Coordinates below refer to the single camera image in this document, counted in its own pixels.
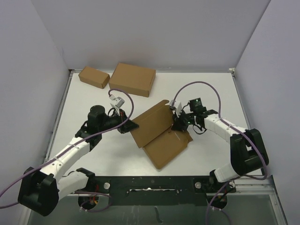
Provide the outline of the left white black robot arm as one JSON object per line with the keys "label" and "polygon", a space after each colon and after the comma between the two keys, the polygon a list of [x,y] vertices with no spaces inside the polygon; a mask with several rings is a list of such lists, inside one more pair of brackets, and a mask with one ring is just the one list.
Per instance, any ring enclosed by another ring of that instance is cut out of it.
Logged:
{"label": "left white black robot arm", "polygon": [[64,177],[66,171],[96,147],[104,132],[117,129],[124,134],[138,127],[122,109],[109,116],[103,106],[91,107],[87,120],[62,151],[40,169],[30,167],[24,172],[18,203],[48,216],[59,200],[68,194],[80,189],[85,193],[91,192],[95,188],[94,173],[80,168],[67,178]]}

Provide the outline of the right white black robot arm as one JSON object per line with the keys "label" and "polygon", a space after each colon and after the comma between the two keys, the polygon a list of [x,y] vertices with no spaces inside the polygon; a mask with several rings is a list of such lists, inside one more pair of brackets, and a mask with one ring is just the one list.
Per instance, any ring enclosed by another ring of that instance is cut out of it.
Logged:
{"label": "right white black robot arm", "polygon": [[172,100],[173,131],[187,131],[189,126],[200,129],[199,135],[209,130],[230,145],[230,163],[213,170],[208,180],[209,188],[215,192],[225,186],[225,182],[261,169],[269,164],[269,158],[261,133],[257,129],[238,127],[219,117],[217,111],[207,110],[200,98],[187,103],[186,113],[180,101]]}

